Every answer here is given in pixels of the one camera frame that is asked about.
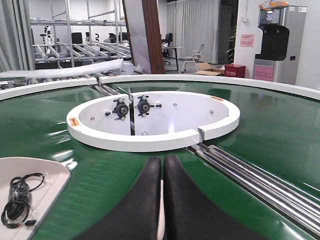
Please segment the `pink sign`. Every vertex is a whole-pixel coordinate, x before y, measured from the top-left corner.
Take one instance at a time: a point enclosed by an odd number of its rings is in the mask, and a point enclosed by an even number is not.
[[[241,34],[240,47],[252,48],[254,46],[254,34]]]
[[[273,75],[274,75],[273,66],[255,65],[254,74],[253,74],[254,79],[271,82]]]

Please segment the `cardboard box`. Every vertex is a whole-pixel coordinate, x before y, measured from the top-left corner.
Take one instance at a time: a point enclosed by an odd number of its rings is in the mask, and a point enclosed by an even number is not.
[[[246,66],[232,63],[232,64],[226,64],[224,65],[224,67],[225,67],[224,75],[226,77],[244,78],[246,75]]]
[[[199,62],[196,63],[198,68],[200,68],[199,71],[196,71],[196,74],[200,75],[208,75],[208,76],[223,76],[225,73],[224,69],[219,68],[213,68],[209,63],[207,62]]]

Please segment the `metal frame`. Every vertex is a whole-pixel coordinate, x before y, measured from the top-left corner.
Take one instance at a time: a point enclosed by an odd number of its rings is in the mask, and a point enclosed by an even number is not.
[[[127,46],[122,46],[119,44],[119,27],[125,27],[126,22],[120,21],[118,19],[118,5],[119,11],[121,10],[120,4],[118,3],[120,0],[113,0],[114,2],[114,9],[106,12],[101,12],[98,14],[90,15],[90,5],[89,0],[86,0],[87,6],[87,16],[88,19],[82,20],[75,20],[70,19],[70,0],[65,0],[65,10],[55,14],[52,0],[50,0],[50,8],[51,8],[51,19],[43,19],[43,18],[31,18],[30,24],[31,25],[52,25],[53,26],[53,34],[56,34],[56,26],[67,26],[68,31],[68,43],[56,42],[57,46],[61,46],[67,50],[69,54],[58,53],[52,46],[47,46],[46,44],[35,44],[33,47],[36,49],[34,54],[35,62],[57,62],[58,67],[60,67],[60,61],[70,61],[71,66],[75,66],[75,61],[77,60],[93,60],[95,59],[105,59],[105,60],[112,60],[112,59],[119,59],[119,58],[131,58],[130,48]],[[115,20],[95,20],[92,18],[98,16],[104,16],[108,14],[114,14]],[[65,15],[66,20],[55,19],[57,16]],[[89,33],[90,33],[90,41],[89,44],[73,44],[72,43],[72,29],[71,26],[89,26]],[[105,43],[105,42],[93,42],[91,40],[91,26],[115,26],[115,33],[116,33],[116,43]],[[108,52],[115,53],[116,56],[110,56],[106,52],[101,52],[92,48],[92,46],[98,46],[102,49],[107,50]],[[42,48],[46,49],[49,48],[51,53],[46,53],[43,51]]]

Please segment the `power adapter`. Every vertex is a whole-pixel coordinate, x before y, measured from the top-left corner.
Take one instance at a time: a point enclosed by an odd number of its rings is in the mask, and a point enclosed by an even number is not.
[[[26,183],[26,179],[35,176],[42,177],[41,182],[34,188],[30,189]],[[45,176],[40,172],[31,173],[23,177],[16,176],[10,181],[10,189],[8,196],[8,203],[5,205],[1,214],[2,223],[8,228],[15,229],[22,225],[33,226],[36,224],[36,220],[27,220],[30,212],[30,192],[39,188],[45,180]],[[6,216],[10,220],[15,220],[24,214],[22,221],[18,223],[8,223]]]

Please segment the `white tray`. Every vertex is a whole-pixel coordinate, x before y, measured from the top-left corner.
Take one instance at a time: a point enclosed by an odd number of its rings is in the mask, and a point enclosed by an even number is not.
[[[31,192],[31,204],[36,213],[33,214],[32,209],[30,209],[27,220],[35,219],[36,224],[28,227],[23,225],[18,228],[8,228],[1,222],[1,240],[30,239],[70,178],[68,169],[59,162],[31,157],[0,158],[1,213],[8,202],[10,180],[14,177],[23,177],[32,173],[48,173],[45,176],[44,183]],[[26,180],[30,188],[38,185],[40,181],[40,177],[30,177]]]

